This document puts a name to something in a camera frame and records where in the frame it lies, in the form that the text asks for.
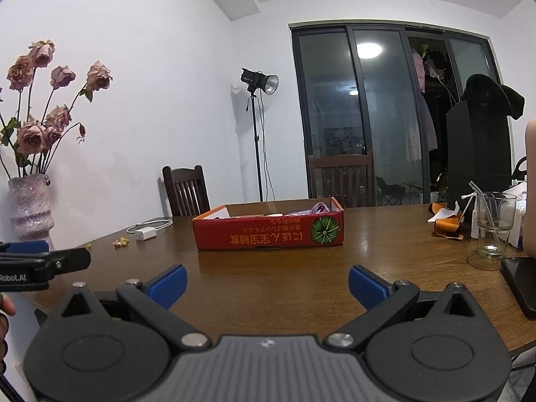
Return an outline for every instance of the black phone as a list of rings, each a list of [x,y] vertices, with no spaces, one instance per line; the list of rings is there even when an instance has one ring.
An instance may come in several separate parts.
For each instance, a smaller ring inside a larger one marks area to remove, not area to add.
[[[532,257],[505,258],[500,272],[529,319],[536,319],[536,259]]]

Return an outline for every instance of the open box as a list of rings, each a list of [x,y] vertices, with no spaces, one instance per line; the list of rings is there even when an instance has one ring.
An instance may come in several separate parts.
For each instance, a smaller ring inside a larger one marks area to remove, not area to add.
[[[288,215],[318,202],[330,212]],[[275,213],[283,216],[268,216]],[[193,223],[200,250],[317,247],[341,245],[344,239],[344,211],[335,198],[221,205]]]

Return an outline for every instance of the glass panel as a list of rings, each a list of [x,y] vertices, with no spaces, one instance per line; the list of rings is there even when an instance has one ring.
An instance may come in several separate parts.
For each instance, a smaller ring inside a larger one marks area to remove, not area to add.
[[[464,41],[463,39],[450,39],[452,52],[458,66],[462,89],[465,89],[467,79],[473,74],[484,74],[492,79],[482,45],[477,42]]]
[[[345,32],[299,37],[313,156],[363,154],[363,124]]]
[[[376,204],[419,204],[422,158],[408,62],[397,31],[355,30],[371,120]]]

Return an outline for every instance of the power adapter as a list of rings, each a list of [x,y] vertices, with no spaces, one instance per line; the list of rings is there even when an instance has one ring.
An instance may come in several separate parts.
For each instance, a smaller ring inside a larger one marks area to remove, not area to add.
[[[134,231],[134,236],[136,237],[136,240],[152,239],[153,237],[156,237],[156,228],[153,226],[140,228],[139,230]]]

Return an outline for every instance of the human hand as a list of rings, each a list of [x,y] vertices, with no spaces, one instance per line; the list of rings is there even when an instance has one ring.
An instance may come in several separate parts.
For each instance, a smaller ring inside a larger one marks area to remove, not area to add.
[[[14,316],[17,310],[15,310],[15,305],[13,304],[12,300],[9,299],[9,297],[6,294],[0,294],[0,310],[2,310],[5,314],[0,313],[0,341],[2,344],[0,345],[0,358],[2,359],[2,374],[5,372],[5,362],[4,358],[7,354],[7,343],[5,340],[5,336],[7,334],[7,330],[9,329],[9,322],[7,321],[8,316]]]

